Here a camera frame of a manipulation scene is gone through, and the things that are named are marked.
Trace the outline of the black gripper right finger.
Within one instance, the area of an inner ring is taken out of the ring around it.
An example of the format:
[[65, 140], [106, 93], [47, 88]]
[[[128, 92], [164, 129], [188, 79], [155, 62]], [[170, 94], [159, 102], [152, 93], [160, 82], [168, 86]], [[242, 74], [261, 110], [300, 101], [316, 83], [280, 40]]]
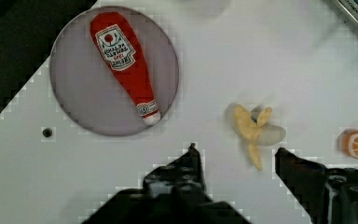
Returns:
[[328, 168], [280, 147], [275, 172], [312, 224], [358, 224], [358, 169]]

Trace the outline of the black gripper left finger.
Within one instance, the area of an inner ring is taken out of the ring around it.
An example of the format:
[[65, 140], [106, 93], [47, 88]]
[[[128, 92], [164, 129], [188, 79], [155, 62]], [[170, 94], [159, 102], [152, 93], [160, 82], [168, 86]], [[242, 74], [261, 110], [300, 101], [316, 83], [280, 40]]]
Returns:
[[206, 193], [200, 153], [187, 152], [145, 176], [139, 189], [123, 189], [82, 224], [252, 224], [229, 203]]

